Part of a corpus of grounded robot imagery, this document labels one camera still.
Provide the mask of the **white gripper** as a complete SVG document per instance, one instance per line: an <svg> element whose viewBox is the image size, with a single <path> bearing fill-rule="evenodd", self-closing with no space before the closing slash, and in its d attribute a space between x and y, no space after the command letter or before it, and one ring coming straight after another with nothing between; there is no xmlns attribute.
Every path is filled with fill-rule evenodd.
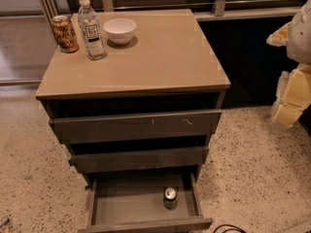
<svg viewBox="0 0 311 233"><path fill-rule="evenodd" d="M304 63L278 80L276 101L271 108L274 123L292 127L311 105L311 0L301 7L291 23L286 23L266 39L274 47L287 45L290 59Z"/></svg>

